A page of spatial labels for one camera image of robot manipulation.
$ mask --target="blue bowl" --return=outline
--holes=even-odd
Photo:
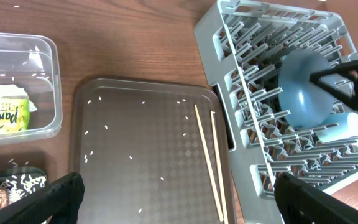
[[[294,50],[283,61],[278,85],[283,88],[278,100],[282,110],[290,110],[285,119],[296,129],[319,126],[330,114],[335,98],[309,81],[313,72],[330,69],[327,59],[312,50]],[[321,78],[334,86],[332,76]]]

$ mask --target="black plastic tray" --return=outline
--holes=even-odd
[[[85,184],[78,223],[220,223],[194,104],[219,189],[209,113],[216,112],[227,212],[236,222],[217,96],[197,86],[98,78],[76,92],[73,109],[71,170]]]

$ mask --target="gray dish rack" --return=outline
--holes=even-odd
[[[353,145],[358,136],[322,144],[314,132],[337,124],[295,130],[285,121],[291,111],[282,111],[277,101],[283,90],[275,77],[283,57],[292,50],[315,50],[332,67],[358,59],[339,15],[256,1],[218,0],[194,33],[208,84],[217,87],[226,112],[234,145],[232,174],[247,223],[282,223],[272,188],[282,172],[327,194],[358,179],[358,146]],[[342,45],[347,45],[347,53]],[[338,78],[335,85],[352,91],[349,80]],[[346,111],[349,108],[335,101],[333,113]]]

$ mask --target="chopstick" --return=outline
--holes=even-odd
[[[212,172],[211,160],[209,158],[208,148],[206,146],[205,135],[204,135],[203,127],[201,125],[200,115],[198,114],[197,105],[194,105],[194,109],[196,111],[198,130],[200,131],[201,142],[203,143],[206,167],[208,168],[208,174],[209,174],[209,179],[211,181],[212,192],[214,194],[216,210],[218,211],[219,221],[222,222],[223,221],[223,214],[222,214],[221,203],[219,202],[218,191],[216,190],[216,184],[215,184],[214,174]]]
[[[221,192],[223,221],[224,221],[224,224],[228,224],[229,220],[227,220],[226,197],[224,196],[223,177],[222,177],[222,169],[221,169],[221,157],[219,155],[219,145],[218,145],[218,137],[216,136],[216,125],[215,125],[214,114],[215,114],[215,112],[211,111],[212,134],[213,134],[213,138],[214,138],[216,169],[218,170],[219,190]]]

